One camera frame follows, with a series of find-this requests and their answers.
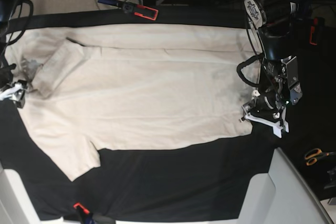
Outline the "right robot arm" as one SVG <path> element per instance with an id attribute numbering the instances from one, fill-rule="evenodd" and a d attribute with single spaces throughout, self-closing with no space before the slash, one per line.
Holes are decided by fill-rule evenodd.
<path id="1" fill-rule="evenodd" d="M 15 13 L 17 6 L 20 7 L 19 13 L 22 13 L 23 5 L 29 6 L 29 15 L 26 23 L 15 39 L 6 39 L 10 20 Z M 1 101 L 11 100 L 17 108 L 21 109 L 25 105 L 25 93 L 27 90 L 27 81 L 13 80 L 12 71 L 16 64 L 9 64 L 5 58 L 5 50 L 8 46 L 17 43 L 24 35 L 28 24 L 34 13 L 34 5 L 31 0 L 1 0 Z"/>

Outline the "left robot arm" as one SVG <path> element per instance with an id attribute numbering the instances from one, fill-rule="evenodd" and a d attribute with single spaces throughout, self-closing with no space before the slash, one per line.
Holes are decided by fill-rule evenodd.
<path id="1" fill-rule="evenodd" d="M 243 105 L 243 118 L 253 118 L 253 112 L 264 111 L 281 118 L 289 105 L 302 98 L 295 56 L 296 22 L 308 8 L 309 0 L 244 0 L 247 32 L 252 32 L 261 47 L 237 67 L 239 77 L 257 89 L 250 102 Z M 248 81 L 242 69 L 259 61 L 268 85 Z"/>

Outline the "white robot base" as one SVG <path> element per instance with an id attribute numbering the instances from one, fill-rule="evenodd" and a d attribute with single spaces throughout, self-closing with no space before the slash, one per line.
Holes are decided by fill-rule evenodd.
<path id="1" fill-rule="evenodd" d="M 18 172 L 1 167 L 1 223 L 64 223 L 64 220 L 41 221 Z"/>
<path id="2" fill-rule="evenodd" d="M 151 152 L 126 181 L 117 223 L 330 223 L 280 148 Z"/>

